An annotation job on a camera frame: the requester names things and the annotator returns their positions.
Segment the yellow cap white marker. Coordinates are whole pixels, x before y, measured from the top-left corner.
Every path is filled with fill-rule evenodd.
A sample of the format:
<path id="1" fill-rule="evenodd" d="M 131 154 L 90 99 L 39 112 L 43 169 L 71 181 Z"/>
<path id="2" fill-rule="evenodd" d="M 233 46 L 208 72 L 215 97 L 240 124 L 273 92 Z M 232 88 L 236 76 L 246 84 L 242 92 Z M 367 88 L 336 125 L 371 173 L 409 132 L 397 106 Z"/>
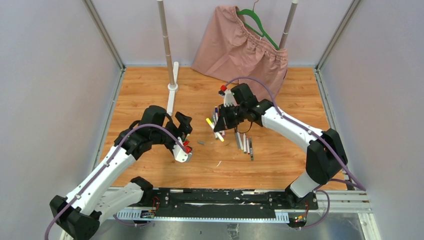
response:
<path id="1" fill-rule="evenodd" d="M 206 118 L 205 120 L 206 120 L 206 122 L 208 123 L 208 125 L 211 127 L 212 132 L 214 133 L 215 138 L 216 138 L 217 140 L 220 140 L 221 142 L 224 142 L 225 140 L 224 140 L 224 138 L 222 137 L 222 135 L 221 135 L 219 132 L 215 131 L 215 124 L 214 124 L 214 122 L 213 122 L 213 121 L 211 121 L 209 118 Z"/>

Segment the red cap white marker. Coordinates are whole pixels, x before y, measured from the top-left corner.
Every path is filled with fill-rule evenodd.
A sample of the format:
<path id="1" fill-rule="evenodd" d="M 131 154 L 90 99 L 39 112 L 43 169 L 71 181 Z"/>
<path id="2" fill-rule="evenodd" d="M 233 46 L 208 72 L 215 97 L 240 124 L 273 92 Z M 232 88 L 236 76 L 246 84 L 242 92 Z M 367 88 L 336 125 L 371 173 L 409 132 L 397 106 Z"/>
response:
<path id="1" fill-rule="evenodd" d="M 251 150 L 250 150 L 250 141 L 249 141 L 249 138 L 248 138 L 248 137 L 246 137 L 246 138 L 245 138 L 245 150 L 246 150 L 246 153 L 247 153 L 248 155 L 250 155 L 250 154 L 251 154 Z"/>

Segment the grey clear-cap pen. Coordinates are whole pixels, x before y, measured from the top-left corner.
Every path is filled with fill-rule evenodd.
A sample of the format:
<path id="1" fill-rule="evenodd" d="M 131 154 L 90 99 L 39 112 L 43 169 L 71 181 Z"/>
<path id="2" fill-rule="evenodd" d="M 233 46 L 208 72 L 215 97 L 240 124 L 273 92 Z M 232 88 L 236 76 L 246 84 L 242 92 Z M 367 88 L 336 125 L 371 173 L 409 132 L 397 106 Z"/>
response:
<path id="1" fill-rule="evenodd" d="M 252 137 L 248 138 L 250 160 L 254 161 Z"/>

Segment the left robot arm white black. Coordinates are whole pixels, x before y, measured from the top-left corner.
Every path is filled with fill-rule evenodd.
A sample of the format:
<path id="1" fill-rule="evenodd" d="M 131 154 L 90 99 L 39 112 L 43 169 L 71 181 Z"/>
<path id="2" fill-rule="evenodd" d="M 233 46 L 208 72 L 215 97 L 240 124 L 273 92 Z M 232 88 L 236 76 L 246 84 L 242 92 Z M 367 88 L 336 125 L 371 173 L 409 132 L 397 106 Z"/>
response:
<path id="1" fill-rule="evenodd" d="M 193 131 L 192 118 L 179 111 L 175 118 L 179 125 L 165 108 L 146 108 L 140 119 L 119 133 L 104 159 L 76 188 L 50 201 L 54 222 L 74 240 L 89 240 L 105 220 L 125 207 L 152 205 L 153 185 L 140 176 L 114 193 L 105 192 L 153 145 L 165 146 L 177 162 L 185 163 L 191 158 L 192 148 L 186 137 Z"/>

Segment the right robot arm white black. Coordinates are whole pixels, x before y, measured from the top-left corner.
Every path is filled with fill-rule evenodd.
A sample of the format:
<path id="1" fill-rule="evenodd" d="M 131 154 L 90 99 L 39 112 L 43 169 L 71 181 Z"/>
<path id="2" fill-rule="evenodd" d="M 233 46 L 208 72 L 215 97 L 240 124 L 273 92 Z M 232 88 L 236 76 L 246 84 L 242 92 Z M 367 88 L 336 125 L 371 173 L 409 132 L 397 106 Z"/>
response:
<path id="1" fill-rule="evenodd" d="M 306 196 L 319 186 L 326 185 L 348 163 L 339 133 L 329 128 L 312 127 L 285 113 L 272 100 L 258 100 L 246 83 L 229 89 L 222 85 L 224 97 L 218 106 L 214 132 L 238 128 L 245 120 L 279 133 L 306 153 L 304 172 L 284 190 L 286 204 L 298 209 Z"/>

